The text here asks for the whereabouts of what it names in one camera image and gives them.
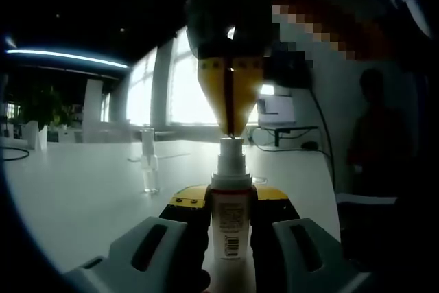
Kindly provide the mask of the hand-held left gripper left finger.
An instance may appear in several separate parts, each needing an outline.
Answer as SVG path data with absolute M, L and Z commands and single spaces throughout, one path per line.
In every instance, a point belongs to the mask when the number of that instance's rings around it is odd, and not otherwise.
M 116 239 L 106 257 L 65 273 L 76 292 L 204 292 L 211 188 L 186 187 L 157 217 L 150 216 Z

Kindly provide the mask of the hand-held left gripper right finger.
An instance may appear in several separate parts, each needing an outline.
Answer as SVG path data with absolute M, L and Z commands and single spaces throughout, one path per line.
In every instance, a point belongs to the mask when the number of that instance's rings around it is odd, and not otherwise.
M 344 257 L 342 245 L 286 194 L 254 185 L 251 249 L 257 292 L 371 292 L 375 279 Z

